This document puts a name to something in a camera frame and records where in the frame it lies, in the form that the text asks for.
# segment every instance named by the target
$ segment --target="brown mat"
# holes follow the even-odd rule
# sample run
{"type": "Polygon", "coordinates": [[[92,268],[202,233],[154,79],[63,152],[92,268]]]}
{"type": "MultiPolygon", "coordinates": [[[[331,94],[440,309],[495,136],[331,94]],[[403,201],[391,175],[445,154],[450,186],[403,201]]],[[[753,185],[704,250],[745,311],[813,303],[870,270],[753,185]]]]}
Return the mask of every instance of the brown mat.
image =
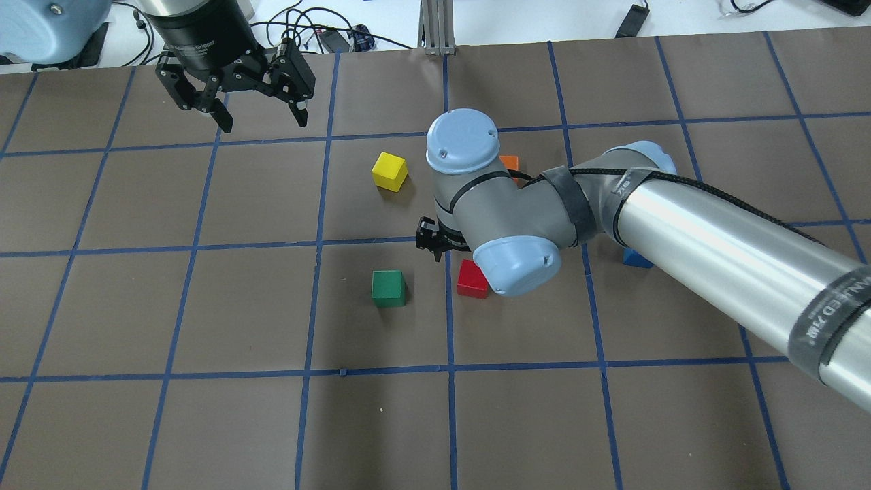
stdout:
{"type": "Polygon", "coordinates": [[[231,134],[151,68],[0,77],[0,487],[866,487],[871,416],[604,237],[482,301],[450,293],[466,255],[413,234],[424,132],[471,106],[526,173],[654,140],[865,261],[869,45],[319,56],[308,127],[234,93],[231,134]],[[398,194],[369,176],[382,151],[408,159],[398,194]],[[374,307],[374,269],[408,305],[374,307]]]}

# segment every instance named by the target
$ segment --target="power adapter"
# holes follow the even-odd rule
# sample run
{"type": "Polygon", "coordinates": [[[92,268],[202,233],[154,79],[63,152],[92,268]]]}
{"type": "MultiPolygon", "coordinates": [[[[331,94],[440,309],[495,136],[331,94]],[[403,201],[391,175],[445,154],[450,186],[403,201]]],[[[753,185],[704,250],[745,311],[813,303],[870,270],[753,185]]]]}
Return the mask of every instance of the power adapter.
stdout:
{"type": "Polygon", "coordinates": [[[623,19],[620,28],[617,29],[617,35],[615,38],[636,37],[638,31],[641,31],[641,26],[645,23],[647,15],[650,13],[651,10],[647,7],[632,5],[629,12],[626,14],[626,18],[623,19]]]}

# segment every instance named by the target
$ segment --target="black cable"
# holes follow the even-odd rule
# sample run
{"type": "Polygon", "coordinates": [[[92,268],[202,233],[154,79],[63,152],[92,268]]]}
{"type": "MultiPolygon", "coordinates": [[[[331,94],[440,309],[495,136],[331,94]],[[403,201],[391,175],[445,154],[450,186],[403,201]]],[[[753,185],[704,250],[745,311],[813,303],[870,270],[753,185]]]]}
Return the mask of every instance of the black cable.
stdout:
{"type": "MultiPolygon", "coordinates": [[[[572,175],[581,175],[581,174],[623,175],[626,173],[625,170],[618,170],[618,169],[612,169],[612,168],[572,168],[570,170],[570,172],[572,175]]],[[[666,174],[664,172],[652,172],[650,176],[654,179],[666,180],[666,181],[674,182],[677,184],[684,184],[686,186],[696,187],[697,189],[704,191],[704,192],[707,192],[707,193],[713,195],[714,197],[718,197],[718,198],[722,199],[723,201],[726,201],[726,202],[734,205],[737,208],[741,208],[741,209],[747,211],[750,214],[755,214],[756,216],[758,216],[759,218],[762,218],[763,220],[770,221],[771,223],[773,223],[775,225],[778,225],[782,228],[785,228],[785,229],[787,229],[787,230],[789,230],[789,231],[791,231],[799,236],[807,238],[808,240],[811,240],[813,242],[817,242],[820,245],[823,244],[822,242],[820,242],[816,238],[813,238],[811,235],[808,235],[807,233],[793,227],[792,225],[785,223],[781,220],[778,220],[777,218],[771,216],[770,214],[765,213],[764,211],[761,211],[758,208],[754,208],[753,206],[747,204],[746,202],[743,202],[742,200],[738,199],[737,197],[735,197],[735,196],[733,196],[725,191],[722,191],[714,186],[711,186],[709,184],[705,184],[704,182],[699,182],[697,180],[688,179],[688,178],[682,177],[680,175],[666,174]]],[[[528,186],[528,185],[534,184],[534,183],[539,182],[543,179],[544,179],[544,177],[541,177],[541,176],[536,177],[535,179],[530,180],[530,182],[527,183],[526,185],[528,186]]]]}
{"type": "MultiPolygon", "coordinates": [[[[251,26],[252,26],[252,27],[256,27],[256,26],[258,26],[258,25],[268,25],[268,24],[285,25],[283,22],[273,22],[273,21],[268,21],[268,20],[261,20],[261,21],[259,21],[259,22],[255,22],[255,23],[251,24],[251,26]]],[[[396,44],[397,46],[401,46],[401,47],[403,47],[403,48],[405,48],[405,49],[407,49],[407,50],[413,50],[413,49],[414,49],[414,48],[412,48],[411,46],[409,46],[409,45],[407,45],[407,44],[400,43],[399,41],[394,41],[393,39],[389,39],[389,38],[387,38],[387,37],[376,36],[375,34],[372,34],[371,32],[358,31],[357,29],[345,29],[344,27],[330,27],[330,26],[328,26],[328,25],[315,24],[315,25],[306,25],[306,26],[303,26],[303,28],[302,28],[302,30],[301,30],[300,32],[302,32],[302,31],[304,31],[304,30],[306,30],[306,29],[332,29],[332,30],[334,30],[334,31],[356,32],[357,34],[362,34],[362,35],[365,35],[365,36],[371,36],[371,37],[374,37],[375,39],[380,39],[380,40],[382,40],[382,41],[387,41],[388,43],[396,44]]]]}
{"type": "MultiPolygon", "coordinates": [[[[138,13],[139,15],[141,15],[143,17],[145,16],[145,13],[142,10],[140,10],[139,7],[137,7],[136,5],[132,5],[132,4],[126,3],[126,2],[114,2],[113,1],[112,3],[114,3],[116,5],[124,5],[125,7],[129,7],[131,9],[133,9],[134,14],[138,13]]],[[[136,60],[139,59],[139,57],[143,57],[143,56],[147,57],[151,53],[151,50],[154,46],[154,29],[152,28],[152,23],[148,21],[148,17],[145,18],[145,21],[140,21],[137,19],[137,23],[138,22],[144,22],[145,25],[147,25],[149,30],[151,31],[151,34],[149,34],[149,31],[146,31],[145,29],[138,27],[138,24],[137,24],[137,28],[142,29],[142,31],[145,32],[145,47],[142,48],[142,51],[140,51],[138,55],[134,56],[130,61],[128,61],[127,63],[124,63],[121,66],[130,66],[133,63],[135,63],[136,60]]]]}
{"type": "Polygon", "coordinates": [[[732,4],[732,8],[733,8],[733,9],[737,10],[738,12],[741,12],[742,14],[752,14],[752,13],[754,13],[756,10],[759,10],[759,9],[761,9],[762,7],[765,7],[766,5],[768,5],[769,3],[773,2],[773,1],[774,1],[774,0],[765,0],[765,2],[762,2],[762,3],[760,3],[759,5],[756,5],[755,7],[752,7],[752,8],[750,8],[750,9],[742,9],[742,8],[740,8],[740,7],[735,3],[735,0],[729,0],[729,3],[732,4]]]}
{"type": "Polygon", "coordinates": [[[269,45],[271,46],[271,45],[273,45],[273,44],[272,44],[272,39],[269,37],[269,25],[270,25],[270,24],[271,24],[271,23],[272,23],[276,18],[278,18],[278,16],[280,16],[281,14],[283,14],[283,13],[285,13],[285,12],[287,12],[287,11],[290,11],[290,10],[292,10],[292,9],[295,9],[296,7],[298,7],[298,6],[300,5],[300,3],[302,3],[302,0],[298,0],[297,3],[294,3],[293,5],[291,5],[291,6],[289,6],[289,7],[286,7],[286,8],[284,8],[284,9],[279,10],[278,13],[276,13],[275,15],[273,15],[272,18],[270,18],[268,22],[263,22],[263,23],[261,23],[261,22],[255,22],[254,24],[251,24],[251,26],[254,27],[255,25],[265,25],[265,26],[267,27],[267,43],[269,43],[269,45]]]}
{"type": "Polygon", "coordinates": [[[139,65],[140,65],[140,66],[141,66],[141,65],[148,65],[149,63],[151,63],[151,62],[154,61],[155,59],[160,58],[160,57],[162,57],[162,56],[164,56],[164,55],[166,55],[166,56],[171,56],[172,54],[171,54],[169,51],[161,51],[161,52],[159,52],[158,54],[156,54],[156,55],[154,55],[154,56],[148,58],[148,59],[145,60],[145,61],[143,61],[143,62],[140,63],[139,65]]]}

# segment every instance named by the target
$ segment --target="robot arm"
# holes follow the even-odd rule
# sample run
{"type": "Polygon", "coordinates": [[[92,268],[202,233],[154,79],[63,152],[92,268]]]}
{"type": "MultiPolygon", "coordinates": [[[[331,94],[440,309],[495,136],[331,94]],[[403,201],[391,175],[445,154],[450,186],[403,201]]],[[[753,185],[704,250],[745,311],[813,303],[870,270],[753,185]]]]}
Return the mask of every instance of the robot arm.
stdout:
{"type": "Polygon", "coordinates": [[[287,103],[296,122],[306,125],[314,74],[293,39],[282,39],[277,48],[260,46],[237,0],[139,0],[139,4],[171,53],[159,59],[155,72],[179,109],[208,113],[229,133],[233,117],[217,92],[255,90],[287,103]],[[186,73],[205,83],[205,88],[196,90],[186,73]]]}
{"type": "Polygon", "coordinates": [[[559,249],[605,233],[871,412],[871,267],[663,172],[673,163],[649,141],[522,189],[478,111],[443,114],[427,144],[438,221],[422,218],[417,238],[436,260],[470,250],[493,290],[516,296],[557,273],[559,249]]]}

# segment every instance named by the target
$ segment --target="grid square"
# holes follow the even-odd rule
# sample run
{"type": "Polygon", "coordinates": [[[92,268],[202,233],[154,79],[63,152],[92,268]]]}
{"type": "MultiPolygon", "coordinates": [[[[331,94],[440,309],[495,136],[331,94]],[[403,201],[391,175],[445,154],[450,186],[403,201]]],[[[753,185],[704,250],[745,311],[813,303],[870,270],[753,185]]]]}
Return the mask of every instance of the grid square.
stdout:
{"type": "Polygon", "coordinates": [[[0,440],[9,440],[27,383],[0,385],[0,440]]]}
{"type": "Polygon", "coordinates": [[[149,488],[292,488],[302,378],[173,380],[149,488]]]}
{"type": "Polygon", "coordinates": [[[596,360],[581,250],[568,248],[561,256],[557,276],[529,294],[511,298],[490,292],[480,300],[456,293],[460,264],[472,256],[451,252],[458,364],[596,360]]]}
{"type": "Polygon", "coordinates": [[[37,383],[3,488],[139,488],[159,381],[37,383]]]}
{"type": "Polygon", "coordinates": [[[423,49],[341,55],[333,134],[421,132],[441,113],[442,57],[423,49]]]}
{"type": "Polygon", "coordinates": [[[799,121],[690,125],[705,182],[783,221],[840,220],[799,121]]]}
{"type": "Polygon", "coordinates": [[[9,137],[33,76],[33,73],[16,73],[0,77],[0,148],[9,137]]]}
{"type": "Polygon", "coordinates": [[[314,368],[444,364],[444,264],[413,242],[327,246],[321,259],[314,368]],[[372,270],[401,270],[406,304],[372,303],[372,270]]]}
{"type": "Polygon", "coordinates": [[[456,374],[460,488],[614,488],[600,372],[456,374]]]}
{"type": "MultiPolygon", "coordinates": [[[[197,89],[203,89],[202,82],[189,79],[197,89]]],[[[216,131],[218,126],[211,116],[196,110],[179,109],[152,67],[142,67],[137,68],[133,75],[130,94],[112,145],[209,143],[214,141],[216,131]]]]}
{"type": "Polygon", "coordinates": [[[189,255],[81,255],[40,375],[163,372],[189,255]]]}
{"type": "Polygon", "coordinates": [[[197,254],[173,370],[305,367],[314,247],[197,254]]]}
{"type": "Polygon", "coordinates": [[[325,240],[411,236],[421,216],[433,214],[432,170],[424,138],[334,141],[330,149],[325,240]],[[377,187],[372,166],[381,152],[406,159],[408,177],[398,193],[377,187]]]}
{"type": "Polygon", "coordinates": [[[224,141],[274,140],[327,136],[334,55],[304,55],[314,73],[314,97],[308,101],[308,124],[299,127],[287,104],[260,92],[234,92],[227,103],[233,115],[233,132],[224,141]]]}
{"type": "Polygon", "coordinates": [[[450,487],[446,373],[312,378],[301,488],[450,487]]]}
{"type": "Polygon", "coordinates": [[[871,172],[868,171],[868,156],[871,155],[871,117],[809,119],[807,128],[826,164],[829,177],[847,210],[853,218],[871,218],[871,172]]]}
{"type": "Polygon", "coordinates": [[[623,265],[606,236],[587,246],[609,360],[745,356],[735,321],[662,269],[623,265]]]}
{"type": "Polygon", "coordinates": [[[652,37],[553,44],[569,124],[676,119],[652,37]]]}
{"type": "Polygon", "coordinates": [[[663,37],[684,117],[795,114],[761,32],[663,37]]]}
{"type": "Polygon", "coordinates": [[[81,248],[190,245],[211,148],[110,153],[81,248]]]}
{"type": "Polygon", "coordinates": [[[222,146],[199,242],[314,240],[324,143],[222,146]]]}
{"type": "Polygon", "coordinates": [[[787,363],[757,366],[792,488],[862,488],[871,480],[871,419],[787,363]]]}
{"type": "Polygon", "coordinates": [[[30,375],[69,260],[0,259],[0,377],[30,375]]]}
{"type": "Polygon", "coordinates": [[[626,488],[780,488],[745,364],[615,368],[608,383],[626,488]]]}
{"type": "Polygon", "coordinates": [[[499,133],[499,154],[516,155],[520,171],[532,177],[554,167],[565,167],[565,142],[561,130],[499,133]]]}
{"type": "Polygon", "coordinates": [[[0,251],[72,248],[101,156],[4,158],[0,166],[0,251]]]}
{"type": "Polygon", "coordinates": [[[8,151],[104,148],[128,79],[130,69],[40,73],[8,151]]]}
{"type": "Polygon", "coordinates": [[[770,34],[789,85],[805,114],[871,110],[871,28],[770,34]]]}
{"type": "Polygon", "coordinates": [[[569,130],[569,140],[575,165],[597,158],[615,146],[639,140],[653,141],[672,157],[678,174],[695,178],[684,133],[676,124],[572,129],[569,130]]]}
{"type": "Polygon", "coordinates": [[[461,46],[448,74],[451,108],[477,109],[497,127],[562,123],[547,44],[461,46]]]}

